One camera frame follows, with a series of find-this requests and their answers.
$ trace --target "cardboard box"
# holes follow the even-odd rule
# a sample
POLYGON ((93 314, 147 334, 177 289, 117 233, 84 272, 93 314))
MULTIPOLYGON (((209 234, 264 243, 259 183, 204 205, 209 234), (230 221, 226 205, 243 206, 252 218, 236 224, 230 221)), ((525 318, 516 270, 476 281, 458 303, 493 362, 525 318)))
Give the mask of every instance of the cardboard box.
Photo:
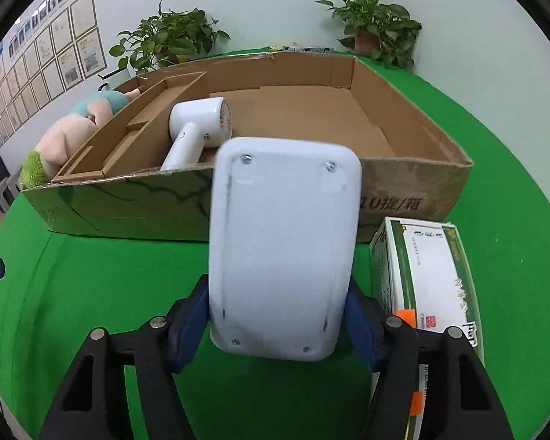
POLYGON ((199 60, 153 71, 118 90, 142 95, 88 140, 53 182, 24 191, 50 230, 115 238, 206 241, 215 150, 159 172, 177 102, 224 96, 233 136, 345 145, 363 167, 358 240, 386 215, 441 220, 473 163, 412 102, 349 55, 296 52, 199 60))
MULTIPOLYGON (((388 314, 418 329, 443 333, 458 326, 483 361, 479 305, 456 226, 388 217, 370 245, 373 296, 388 314)), ((378 375, 373 375, 371 396, 378 375)), ((420 365, 408 440, 418 440, 428 366, 420 365)))

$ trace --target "plant pot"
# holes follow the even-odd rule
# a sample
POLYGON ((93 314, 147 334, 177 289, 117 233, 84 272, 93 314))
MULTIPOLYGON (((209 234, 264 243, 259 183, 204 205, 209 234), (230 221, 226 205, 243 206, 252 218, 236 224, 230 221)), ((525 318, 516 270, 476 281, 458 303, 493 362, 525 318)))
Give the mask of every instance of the plant pot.
POLYGON ((378 50, 379 37, 375 34, 368 32, 365 29, 360 29, 354 35, 354 52, 361 56, 368 56, 371 51, 378 50))

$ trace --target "potted plant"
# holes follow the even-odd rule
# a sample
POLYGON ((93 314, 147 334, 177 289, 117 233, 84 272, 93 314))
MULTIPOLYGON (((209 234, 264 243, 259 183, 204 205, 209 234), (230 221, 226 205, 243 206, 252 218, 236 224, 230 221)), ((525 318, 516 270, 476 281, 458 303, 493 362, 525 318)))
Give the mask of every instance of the potted plant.
POLYGON ((329 0, 316 3, 328 6, 333 17, 339 16, 345 23, 346 38, 339 40, 342 45, 386 66, 409 69, 414 65, 412 54, 422 25, 409 17, 407 9, 380 0, 341 1, 341 6, 329 0))
POLYGON ((110 48, 110 55, 121 57, 118 68, 128 64, 137 74, 155 68, 183 63, 208 55, 218 37, 230 39, 228 33, 216 30, 218 20, 208 23, 206 13, 194 8, 192 11, 168 12, 141 20, 133 32, 120 32, 120 42, 110 48))

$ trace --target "orange label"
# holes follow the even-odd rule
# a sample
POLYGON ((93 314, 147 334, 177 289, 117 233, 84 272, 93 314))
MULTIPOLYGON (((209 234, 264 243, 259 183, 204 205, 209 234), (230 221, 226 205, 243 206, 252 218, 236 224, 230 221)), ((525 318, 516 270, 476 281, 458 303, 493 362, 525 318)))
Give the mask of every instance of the orange label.
POLYGON ((417 327, 415 309, 400 309, 395 313, 395 316, 399 316, 414 329, 417 327))

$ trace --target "hair dryer handle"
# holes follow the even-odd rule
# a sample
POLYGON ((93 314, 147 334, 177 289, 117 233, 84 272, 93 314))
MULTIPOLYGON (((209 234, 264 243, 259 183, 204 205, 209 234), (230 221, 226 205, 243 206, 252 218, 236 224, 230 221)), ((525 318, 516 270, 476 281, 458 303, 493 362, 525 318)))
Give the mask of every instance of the hair dryer handle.
POLYGON ((161 170, 174 170, 185 167, 186 165, 196 164, 204 149, 204 134, 201 127, 193 122, 188 122, 183 126, 161 170))

